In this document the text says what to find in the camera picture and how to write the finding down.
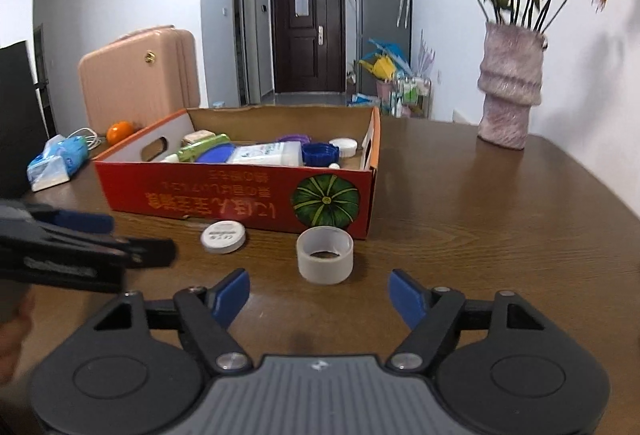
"wooden table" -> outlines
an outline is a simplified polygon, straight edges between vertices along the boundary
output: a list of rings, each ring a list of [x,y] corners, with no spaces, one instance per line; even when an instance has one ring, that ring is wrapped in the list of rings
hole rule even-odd
[[[603,184],[545,139],[512,152],[477,140],[471,126],[392,119],[383,121],[377,184],[369,239],[356,241],[344,284],[316,287],[300,277],[296,235],[250,231],[240,251],[214,256],[200,245],[202,224],[116,213],[120,234],[171,237],[180,248],[171,269],[132,274],[130,287],[170,297],[245,267],[252,295],[230,331],[256,360],[266,352],[386,357],[408,332],[386,296],[395,267],[478,299],[511,288],[609,372],[598,435],[640,435],[640,222]],[[108,211],[90,166],[34,199]],[[39,288],[20,378],[2,394],[24,389],[28,370],[105,299]],[[20,401],[2,406],[18,435],[31,433]]]

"purple lid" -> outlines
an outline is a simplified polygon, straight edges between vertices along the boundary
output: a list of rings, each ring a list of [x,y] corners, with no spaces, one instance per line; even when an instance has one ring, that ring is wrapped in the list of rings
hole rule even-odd
[[[210,150],[207,150],[204,154],[200,155],[196,162],[213,164],[226,162],[231,154],[236,149],[236,145],[231,142],[225,142],[214,146]]]
[[[303,136],[302,134],[292,134],[291,136],[282,136],[276,139],[275,142],[287,142],[287,141],[300,141],[302,144],[309,144],[311,138],[309,136]]]

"white bottle cap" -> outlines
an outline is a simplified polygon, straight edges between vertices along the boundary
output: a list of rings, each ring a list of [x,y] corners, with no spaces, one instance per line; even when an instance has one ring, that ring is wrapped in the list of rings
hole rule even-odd
[[[177,154],[171,154],[167,155],[164,159],[161,160],[161,162],[180,162],[180,159],[178,159]]]
[[[353,271],[353,238],[342,229],[319,225],[306,230],[296,242],[298,270],[311,283],[334,285]],[[320,258],[316,253],[334,253],[335,258]]]
[[[358,141],[354,139],[337,138],[329,141],[329,144],[340,148],[340,157],[353,157],[358,149]]]
[[[246,232],[244,225],[231,220],[211,224],[202,232],[200,241],[205,250],[217,255],[226,255],[244,244]]]

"pink suitcase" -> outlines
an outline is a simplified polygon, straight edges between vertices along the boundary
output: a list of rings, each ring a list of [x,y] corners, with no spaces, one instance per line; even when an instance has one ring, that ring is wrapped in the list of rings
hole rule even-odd
[[[127,34],[87,54],[78,72],[89,126],[100,135],[120,121],[143,128],[200,105],[193,34],[173,26]]]

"human hand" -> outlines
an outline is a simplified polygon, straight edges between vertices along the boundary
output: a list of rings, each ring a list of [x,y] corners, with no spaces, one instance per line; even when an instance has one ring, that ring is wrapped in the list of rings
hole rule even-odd
[[[10,382],[14,376],[22,352],[22,342],[31,332],[34,307],[35,297],[33,290],[30,290],[18,305],[14,319],[0,324],[0,386]]]

